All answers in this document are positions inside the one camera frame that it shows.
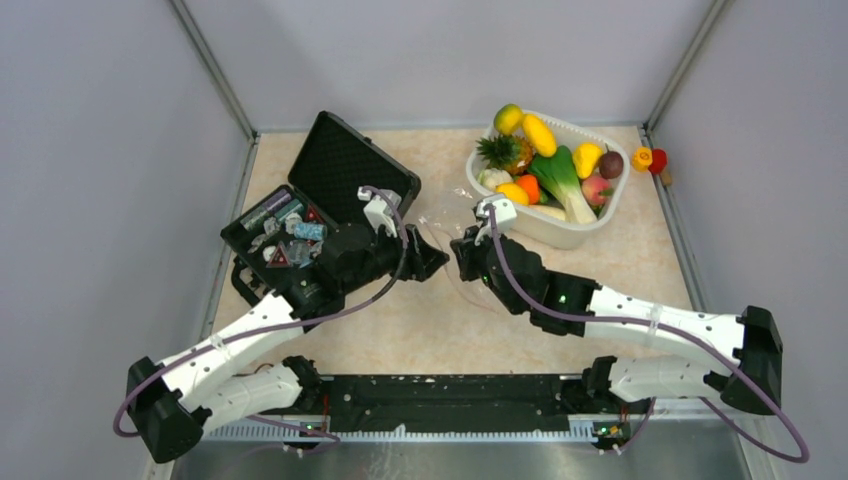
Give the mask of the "toy pineapple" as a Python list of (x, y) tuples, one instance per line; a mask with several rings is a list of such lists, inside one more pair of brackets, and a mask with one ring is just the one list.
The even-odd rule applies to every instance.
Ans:
[(477, 140), (476, 152), (490, 168), (504, 170), (510, 175), (523, 174), (535, 155), (531, 144), (516, 135), (482, 137)]

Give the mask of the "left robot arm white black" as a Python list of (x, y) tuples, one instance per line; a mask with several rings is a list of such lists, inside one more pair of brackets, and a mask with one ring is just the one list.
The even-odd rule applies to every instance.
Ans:
[(123, 412), (158, 464), (185, 455), (205, 433), (231, 420), (288, 406), (308, 413), (321, 397), (308, 367), (274, 367), (265, 379), (241, 377), (239, 370), (311, 328), (353, 313), (345, 305), (348, 294), (383, 276), (389, 281), (381, 295), (398, 281), (424, 282), (449, 259), (411, 224), (397, 235), (385, 226), (343, 224), (311, 264), (284, 270), (276, 289), (217, 334), (162, 360), (136, 361), (128, 371)]

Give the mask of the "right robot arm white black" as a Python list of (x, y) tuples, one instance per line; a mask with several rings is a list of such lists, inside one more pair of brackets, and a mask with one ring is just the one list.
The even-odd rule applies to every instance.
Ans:
[(718, 399), (736, 410), (773, 415), (781, 407), (783, 342), (772, 313), (748, 306), (713, 314), (666, 306), (544, 267), (505, 235), (478, 227), (451, 241), (459, 276), (481, 281), (514, 315), (547, 333), (643, 344), (650, 359), (602, 357), (585, 371), (586, 397), (600, 412), (648, 397)]

